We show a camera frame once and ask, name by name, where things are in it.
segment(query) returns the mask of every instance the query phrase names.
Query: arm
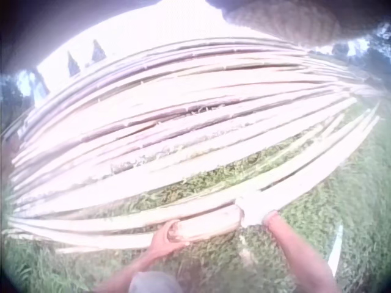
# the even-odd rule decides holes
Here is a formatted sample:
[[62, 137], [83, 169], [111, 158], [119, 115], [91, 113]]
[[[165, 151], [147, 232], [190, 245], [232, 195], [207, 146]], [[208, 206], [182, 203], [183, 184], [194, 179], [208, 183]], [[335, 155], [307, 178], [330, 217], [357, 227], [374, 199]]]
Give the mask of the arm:
[[276, 239], [299, 285], [308, 293], [339, 292], [327, 262], [274, 211], [263, 224]]
[[188, 245], [187, 242], [170, 242], [170, 240], [168, 240], [167, 233], [171, 226], [176, 222], [178, 222], [178, 220], [167, 222], [155, 233], [151, 246], [145, 253], [96, 288], [94, 292], [128, 292], [131, 280], [135, 274], [147, 270], [160, 258]]

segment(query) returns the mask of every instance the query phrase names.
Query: bamboo pile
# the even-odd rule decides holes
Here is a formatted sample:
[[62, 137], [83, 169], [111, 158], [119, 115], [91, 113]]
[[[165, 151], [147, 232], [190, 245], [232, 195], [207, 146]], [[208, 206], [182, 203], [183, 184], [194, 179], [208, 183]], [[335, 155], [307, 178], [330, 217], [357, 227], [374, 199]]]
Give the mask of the bamboo pile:
[[[19, 129], [4, 234], [61, 242], [69, 247], [58, 252], [71, 253], [148, 247], [153, 233], [132, 230], [170, 219], [184, 219], [170, 231], [176, 240], [227, 233], [240, 224], [237, 197], [281, 209], [359, 147], [379, 120], [377, 106], [342, 121], [363, 93], [381, 94], [348, 68], [278, 40], [194, 40], [105, 65], [52, 94]], [[94, 216], [288, 139], [234, 185], [222, 181], [157, 208]]]

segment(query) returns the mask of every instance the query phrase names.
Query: hand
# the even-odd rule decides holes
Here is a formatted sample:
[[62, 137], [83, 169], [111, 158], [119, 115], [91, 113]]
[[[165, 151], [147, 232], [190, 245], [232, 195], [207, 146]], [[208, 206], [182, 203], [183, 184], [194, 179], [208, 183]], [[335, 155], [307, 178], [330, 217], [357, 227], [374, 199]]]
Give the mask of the hand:
[[189, 245], [189, 242], [171, 242], [167, 238], [171, 226], [177, 222], [179, 222], [179, 220], [168, 221], [155, 233], [155, 235], [153, 235], [151, 246], [148, 248], [149, 253], [157, 258], [161, 258], [175, 250]]
[[268, 219], [277, 213], [271, 203], [260, 201], [261, 192], [256, 192], [236, 199], [235, 204], [243, 211], [242, 227], [251, 225], [268, 225]]

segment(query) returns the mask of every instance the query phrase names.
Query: forearm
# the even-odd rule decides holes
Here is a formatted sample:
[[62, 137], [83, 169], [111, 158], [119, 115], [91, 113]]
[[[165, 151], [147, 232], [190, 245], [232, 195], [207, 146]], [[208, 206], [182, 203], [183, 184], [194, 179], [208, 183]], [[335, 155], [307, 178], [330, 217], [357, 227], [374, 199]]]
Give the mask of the forearm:
[[327, 262], [280, 215], [273, 214], [266, 226], [283, 250], [303, 290], [308, 293], [339, 292]]
[[132, 264], [117, 272], [104, 282], [94, 292], [128, 292], [131, 280], [138, 272], [147, 270], [158, 259], [149, 251], [142, 254]]

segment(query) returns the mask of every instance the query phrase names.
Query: grass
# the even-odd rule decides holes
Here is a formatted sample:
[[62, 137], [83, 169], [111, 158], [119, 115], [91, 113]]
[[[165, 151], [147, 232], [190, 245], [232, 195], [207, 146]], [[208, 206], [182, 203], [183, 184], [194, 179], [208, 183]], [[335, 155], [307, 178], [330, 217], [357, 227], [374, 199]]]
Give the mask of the grass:
[[[282, 211], [283, 217], [325, 258], [337, 227], [344, 227], [337, 281], [344, 292], [376, 292], [391, 272], [391, 122], [382, 120], [350, 159], [326, 181]], [[248, 158], [248, 165], [265, 157]], [[195, 181], [176, 184], [161, 202], [139, 201], [147, 209], [191, 195], [240, 172], [233, 164]], [[124, 207], [116, 213], [129, 211]], [[82, 292], [129, 264], [140, 251], [113, 250], [56, 255], [59, 244], [6, 239], [2, 264], [23, 292]], [[246, 248], [252, 262], [241, 256]], [[293, 277], [282, 252], [260, 226], [239, 229], [190, 245], [154, 270], [175, 275], [184, 292], [291, 292]]]

